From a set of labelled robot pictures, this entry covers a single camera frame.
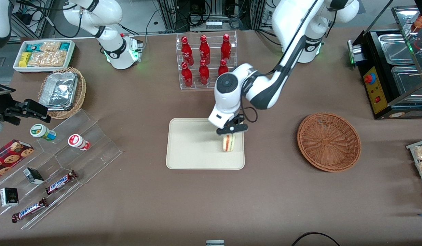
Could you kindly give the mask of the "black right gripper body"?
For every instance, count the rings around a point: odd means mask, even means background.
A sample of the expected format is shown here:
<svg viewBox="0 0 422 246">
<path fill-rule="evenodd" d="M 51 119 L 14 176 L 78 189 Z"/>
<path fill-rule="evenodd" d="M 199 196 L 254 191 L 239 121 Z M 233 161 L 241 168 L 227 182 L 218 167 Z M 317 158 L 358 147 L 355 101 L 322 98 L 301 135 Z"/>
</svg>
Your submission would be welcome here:
<svg viewBox="0 0 422 246">
<path fill-rule="evenodd" d="M 8 122 L 19 125 L 25 111 L 25 102 L 19 102 L 12 98 L 11 93 L 16 90 L 0 84 L 0 122 Z"/>
</svg>

